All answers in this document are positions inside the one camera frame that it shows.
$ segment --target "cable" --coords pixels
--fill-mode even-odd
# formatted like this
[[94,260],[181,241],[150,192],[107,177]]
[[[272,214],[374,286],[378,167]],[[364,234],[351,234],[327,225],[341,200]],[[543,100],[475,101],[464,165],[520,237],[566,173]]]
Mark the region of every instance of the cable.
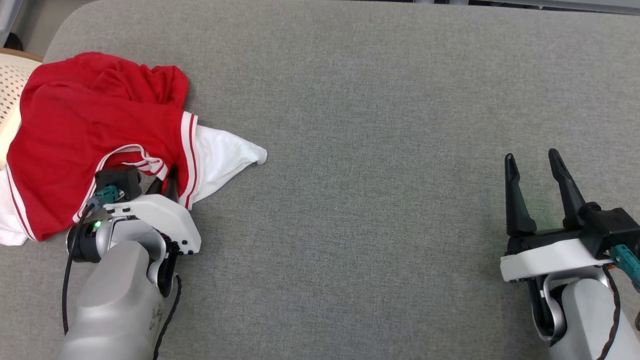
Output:
[[158,341],[156,343],[156,349],[154,350],[154,360],[157,360],[158,358],[160,345],[162,344],[162,337],[164,336],[164,333],[166,332],[166,329],[169,326],[171,319],[173,318],[175,309],[178,307],[178,302],[180,301],[180,294],[182,293],[182,281],[180,280],[180,276],[178,276],[178,274],[175,275],[175,279],[178,282],[178,291],[175,294],[175,300],[173,301],[173,306],[171,307],[171,311],[169,311],[169,316],[167,316],[166,322],[164,323],[162,330],[160,330],[160,335],[158,336]]
[[613,304],[615,309],[613,311],[613,325],[611,325],[611,330],[609,331],[609,339],[604,344],[604,347],[602,347],[602,353],[600,353],[600,356],[596,360],[604,360],[607,355],[609,355],[609,350],[613,345],[613,341],[616,339],[618,325],[620,324],[620,293],[618,292],[618,287],[616,286],[616,282],[613,281],[613,276],[611,276],[609,270],[606,267],[603,267],[602,271],[604,271],[604,274],[607,276],[609,286],[611,287],[611,291],[613,291]]
[[72,256],[74,253],[74,249],[76,248],[76,244],[80,238],[80,232],[82,230],[82,226],[84,224],[84,220],[91,213],[91,210],[95,207],[94,203],[88,204],[84,211],[82,212],[82,216],[80,217],[80,221],[78,221],[76,225],[76,230],[74,231],[74,237],[71,242],[71,248],[69,249],[69,256],[67,257],[67,267],[65,268],[65,281],[62,284],[62,328],[65,331],[65,335],[69,332],[69,322],[67,319],[67,290],[69,287],[69,274],[71,273],[71,262]]

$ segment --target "gray fabric surface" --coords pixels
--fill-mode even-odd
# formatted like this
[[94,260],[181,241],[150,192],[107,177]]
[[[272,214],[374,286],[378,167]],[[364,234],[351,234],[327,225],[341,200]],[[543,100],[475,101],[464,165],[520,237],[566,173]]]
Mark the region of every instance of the gray fabric surface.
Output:
[[[45,60],[176,64],[201,124],[269,151],[195,205],[161,358],[544,359],[525,285],[500,276],[503,157],[539,228],[563,218],[550,147],[585,198],[640,218],[638,33],[592,13],[112,0]],[[57,353],[64,264],[62,236],[0,248],[1,359]]]

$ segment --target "beige chair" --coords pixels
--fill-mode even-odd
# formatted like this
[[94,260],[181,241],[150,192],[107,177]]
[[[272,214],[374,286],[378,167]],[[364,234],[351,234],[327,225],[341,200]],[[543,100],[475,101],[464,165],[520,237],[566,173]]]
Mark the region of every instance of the beige chair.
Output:
[[0,49],[0,169],[20,127],[20,95],[42,58],[21,51]]

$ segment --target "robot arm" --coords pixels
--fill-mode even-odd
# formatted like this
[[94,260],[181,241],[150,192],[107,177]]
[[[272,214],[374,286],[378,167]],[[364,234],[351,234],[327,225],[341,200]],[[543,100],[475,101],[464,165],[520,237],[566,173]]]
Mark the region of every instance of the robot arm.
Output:
[[617,265],[640,288],[633,274],[640,266],[640,225],[624,209],[602,211],[585,203],[557,150],[549,150],[549,161],[563,200],[564,227],[539,231],[525,206],[515,159],[505,157],[510,238],[500,259],[502,276],[526,282],[534,323],[553,359],[637,359],[640,343],[621,313],[607,268]]
[[74,261],[98,265],[77,300],[59,359],[151,360],[171,315],[164,298],[177,258],[200,251],[200,234],[187,209],[159,194],[104,207],[109,220],[83,224],[73,249],[67,239]]

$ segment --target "teal connector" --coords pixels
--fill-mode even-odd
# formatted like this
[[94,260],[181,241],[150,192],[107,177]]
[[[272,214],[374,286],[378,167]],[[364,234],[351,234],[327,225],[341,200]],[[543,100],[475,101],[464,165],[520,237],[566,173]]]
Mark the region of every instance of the teal connector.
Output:
[[93,197],[89,199],[86,204],[87,206],[93,205],[95,209],[99,209],[105,204],[111,204],[112,202],[118,201],[119,198],[120,191],[118,188],[113,185],[109,185],[93,194]]
[[634,288],[640,293],[640,261],[626,245],[616,245],[611,251],[611,260],[625,272]]

